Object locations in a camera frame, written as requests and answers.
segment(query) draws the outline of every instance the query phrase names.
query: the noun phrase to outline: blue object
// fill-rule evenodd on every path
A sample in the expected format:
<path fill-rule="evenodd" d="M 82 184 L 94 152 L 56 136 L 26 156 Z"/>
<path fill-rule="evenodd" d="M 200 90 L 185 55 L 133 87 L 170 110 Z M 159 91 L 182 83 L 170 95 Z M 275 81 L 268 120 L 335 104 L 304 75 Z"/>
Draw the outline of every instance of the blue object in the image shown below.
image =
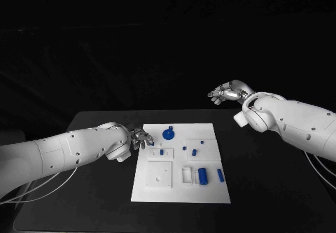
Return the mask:
<path fill-rule="evenodd" d="M 222 177 L 222 171 L 221 171 L 221 169 L 218 169 L 216 172 L 218 172 L 219 180 L 221 180 L 221 182 L 224 182 L 224 177 Z"/>
<path fill-rule="evenodd" d="M 163 138 L 166 140 L 173 139 L 174 132 L 173 132 L 173 127 L 170 126 L 167 130 L 163 131 Z"/>
<path fill-rule="evenodd" d="M 206 185 L 208 184 L 208 177 L 206 177 L 206 169 L 205 168 L 198 169 L 198 177 L 199 177 L 199 184 Z"/>

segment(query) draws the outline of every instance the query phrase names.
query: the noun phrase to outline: robotic hand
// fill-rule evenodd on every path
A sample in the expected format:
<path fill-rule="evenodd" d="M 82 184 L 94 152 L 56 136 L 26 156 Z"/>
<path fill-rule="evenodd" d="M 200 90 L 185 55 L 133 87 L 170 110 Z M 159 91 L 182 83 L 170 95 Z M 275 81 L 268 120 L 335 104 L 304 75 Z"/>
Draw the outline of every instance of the robotic hand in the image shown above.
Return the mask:
<path fill-rule="evenodd" d="M 242 104 L 234 119 L 260 132 L 275 131 L 283 140 L 303 151 L 336 162 L 336 114 L 277 94 L 254 92 L 238 81 L 221 85 L 208 97 L 219 105 L 226 100 Z"/>
<path fill-rule="evenodd" d="M 25 183 L 94 162 L 105 154 L 123 162 L 153 137 L 110 122 L 49 138 L 0 146 L 0 198 Z"/>

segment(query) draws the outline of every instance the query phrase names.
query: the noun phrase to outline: cable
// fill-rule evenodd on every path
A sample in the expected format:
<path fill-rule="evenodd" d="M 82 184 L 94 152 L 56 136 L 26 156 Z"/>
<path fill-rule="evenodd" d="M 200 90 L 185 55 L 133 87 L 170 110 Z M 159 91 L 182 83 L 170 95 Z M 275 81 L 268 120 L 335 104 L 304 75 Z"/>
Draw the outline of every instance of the cable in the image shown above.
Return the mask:
<path fill-rule="evenodd" d="M 313 154 L 316 160 L 319 161 L 320 165 L 324 167 L 324 169 L 329 171 L 329 173 L 336 176 L 336 174 L 327 169 L 327 167 L 324 166 L 324 164 L 320 162 L 320 159 L 317 158 L 317 156 Z"/>
<path fill-rule="evenodd" d="M 63 184 L 68 182 L 68 180 L 71 179 L 72 175 L 75 174 L 76 169 L 78 169 L 78 168 L 75 168 L 74 173 L 71 174 L 71 176 L 69 176 L 69 178 L 65 180 L 65 182 L 58 186 L 58 188 L 56 188 L 53 191 L 50 191 L 46 195 L 43 195 L 40 198 L 46 197 L 49 194 L 52 194 L 52 193 L 63 186 Z M 26 203 L 26 202 L 30 202 L 30 201 L 36 201 L 36 200 L 39 200 L 40 198 L 33 199 L 33 200 L 26 200 L 26 201 L 10 201 L 10 203 Z"/>
<path fill-rule="evenodd" d="M 9 199 L 9 200 L 6 200 L 6 201 L 1 201 L 1 202 L 0 202 L 0 205 L 9 203 L 12 200 L 20 198 L 22 196 L 25 196 L 26 194 L 29 194 L 30 192 L 33 192 L 38 188 L 40 188 L 40 187 L 56 177 L 58 174 L 59 174 L 59 173 L 56 173 L 56 174 L 53 175 L 53 177 L 52 177 L 43 184 L 40 184 L 36 188 L 33 188 L 32 190 L 29 190 L 29 191 L 25 192 L 23 194 L 20 194 L 17 197 L 14 197 L 14 198 L 12 198 L 12 199 Z"/>
<path fill-rule="evenodd" d="M 309 162 L 310 162 L 310 165 L 311 165 L 311 167 L 313 167 L 313 169 L 314 169 L 314 171 L 317 172 L 317 174 L 319 174 L 319 176 L 320 176 L 320 178 L 326 181 L 326 183 L 335 188 L 335 190 L 336 190 L 336 187 L 332 185 L 332 183 L 327 181 L 327 179 L 322 176 L 322 174 L 319 173 L 319 171 L 317 171 L 317 169 L 316 169 L 316 167 L 314 167 L 314 165 L 313 165 L 313 163 L 311 163 L 311 161 L 310 161 L 310 158 L 309 158 L 309 155 L 307 155 L 307 152 L 306 151 L 303 151 L 304 152 L 304 154 L 306 154 L 306 157 L 307 157 L 307 159 L 309 159 Z"/>

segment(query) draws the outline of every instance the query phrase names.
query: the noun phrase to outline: black table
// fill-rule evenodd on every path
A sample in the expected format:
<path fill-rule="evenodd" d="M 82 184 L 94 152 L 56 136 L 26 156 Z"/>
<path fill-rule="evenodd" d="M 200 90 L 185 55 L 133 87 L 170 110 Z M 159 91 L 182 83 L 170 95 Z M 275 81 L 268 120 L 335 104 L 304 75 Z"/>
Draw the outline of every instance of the black table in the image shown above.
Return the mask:
<path fill-rule="evenodd" d="M 241 128 L 239 109 L 81 112 L 69 131 L 105 122 L 213 123 L 232 204 L 131 202 L 137 151 L 123 162 L 105 157 L 79 167 L 65 186 L 26 203 L 22 231 L 336 232 L 336 205 L 297 148 L 275 132 Z M 59 174 L 29 199 L 48 193 Z"/>

